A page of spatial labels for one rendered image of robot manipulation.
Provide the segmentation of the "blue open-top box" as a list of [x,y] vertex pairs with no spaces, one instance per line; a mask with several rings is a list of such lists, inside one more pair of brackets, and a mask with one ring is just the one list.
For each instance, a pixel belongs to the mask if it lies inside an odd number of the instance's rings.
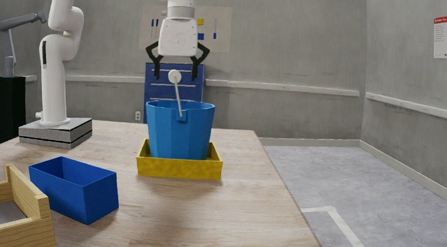
[[63,156],[29,166],[51,210],[85,225],[119,208],[116,172]]

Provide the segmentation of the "light wooden crate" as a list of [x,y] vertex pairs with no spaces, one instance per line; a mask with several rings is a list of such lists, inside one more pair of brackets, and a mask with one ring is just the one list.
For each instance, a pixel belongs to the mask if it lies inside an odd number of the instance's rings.
[[0,181],[0,247],[57,247],[48,196],[13,163]]

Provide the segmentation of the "yellow rectangular tray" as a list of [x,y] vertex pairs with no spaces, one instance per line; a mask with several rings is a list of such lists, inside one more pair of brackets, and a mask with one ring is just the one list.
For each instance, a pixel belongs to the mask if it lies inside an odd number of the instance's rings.
[[221,179],[223,164],[214,142],[209,142],[207,160],[182,160],[152,158],[149,139],[143,140],[136,161],[138,175],[189,179]]

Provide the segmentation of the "blue pail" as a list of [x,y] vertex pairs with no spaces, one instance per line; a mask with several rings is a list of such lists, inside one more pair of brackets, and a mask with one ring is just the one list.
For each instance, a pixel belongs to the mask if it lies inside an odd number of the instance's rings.
[[207,160],[215,106],[195,101],[180,101],[181,74],[171,70],[176,100],[146,103],[150,152],[153,158]]

